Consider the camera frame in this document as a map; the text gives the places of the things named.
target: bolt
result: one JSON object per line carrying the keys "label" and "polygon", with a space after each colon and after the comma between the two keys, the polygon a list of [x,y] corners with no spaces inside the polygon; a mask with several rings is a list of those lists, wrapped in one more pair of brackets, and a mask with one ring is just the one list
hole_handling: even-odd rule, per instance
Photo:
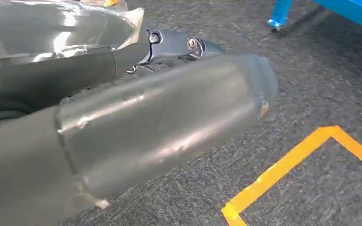
{"label": "bolt", "polygon": [[159,37],[159,35],[157,35],[157,34],[151,34],[151,35],[149,36],[149,42],[152,43],[152,44],[159,43],[159,42],[160,42],[160,37]]}
{"label": "bolt", "polygon": [[187,45],[190,50],[195,50],[196,48],[196,39],[195,38],[188,38]]}

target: metal bracket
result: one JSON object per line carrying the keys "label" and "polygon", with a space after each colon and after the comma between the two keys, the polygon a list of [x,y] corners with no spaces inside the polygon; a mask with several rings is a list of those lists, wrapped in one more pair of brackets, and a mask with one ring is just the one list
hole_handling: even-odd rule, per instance
{"label": "metal bracket", "polygon": [[128,71],[135,73],[143,67],[145,72],[154,73],[148,65],[166,64],[169,67],[177,66],[176,61],[195,61],[224,53],[217,44],[193,35],[173,30],[148,30],[150,51],[136,66]]}

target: yellow floor tape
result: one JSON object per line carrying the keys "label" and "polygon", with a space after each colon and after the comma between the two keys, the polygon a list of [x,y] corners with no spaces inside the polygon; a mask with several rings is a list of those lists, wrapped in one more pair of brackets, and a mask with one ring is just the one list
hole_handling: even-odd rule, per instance
{"label": "yellow floor tape", "polygon": [[110,6],[114,6],[117,2],[118,2],[118,0],[106,0],[103,5],[105,7],[110,7]]}
{"label": "yellow floor tape", "polygon": [[247,224],[239,214],[329,138],[334,138],[362,161],[362,145],[346,134],[339,126],[318,128],[268,168],[254,183],[226,203],[222,213],[228,224],[230,226],[246,226]]}

